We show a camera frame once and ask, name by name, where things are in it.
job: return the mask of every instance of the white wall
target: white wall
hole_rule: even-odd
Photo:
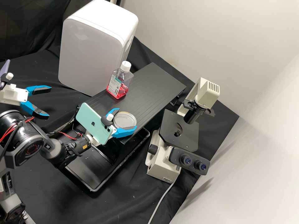
[[[196,81],[221,87],[243,115],[299,52],[296,0],[122,0],[139,18],[136,37]]]
[[[171,224],[299,223],[298,86],[299,55],[239,118]]]

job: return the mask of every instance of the pink liquid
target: pink liquid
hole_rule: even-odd
[[[116,99],[122,98],[129,91],[129,88],[122,83],[120,88],[119,88],[118,94],[115,96],[112,92],[110,92],[108,90],[108,86],[106,88],[107,92],[110,93],[112,96],[114,96],[114,98],[116,98]]]

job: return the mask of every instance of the flask label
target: flask label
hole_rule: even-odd
[[[116,78],[114,75],[112,75],[109,82],[108,90],[111,93],[115,94],[115,96],[117,96],[120,87],[121,87],[121,81],[118,78]]]

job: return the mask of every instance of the inverted microscope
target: inverted microscope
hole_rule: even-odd
[[[200,78],[191,89],[177,113],[164,110],[161,127],[153,131],[145,165],[147,174],[173,183],[187,169],[206,175],[210,161],[193,152],[198,150],[199,123],[203,115],[215,116],[212,106],[220,95],[219,85]]]

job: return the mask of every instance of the petri dish lid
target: petri dish lid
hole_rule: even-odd
[[[116,114],[113,119],[116,128],[129,128],[134,127],[137,124],[135,116],[129,112],[121,111]]]

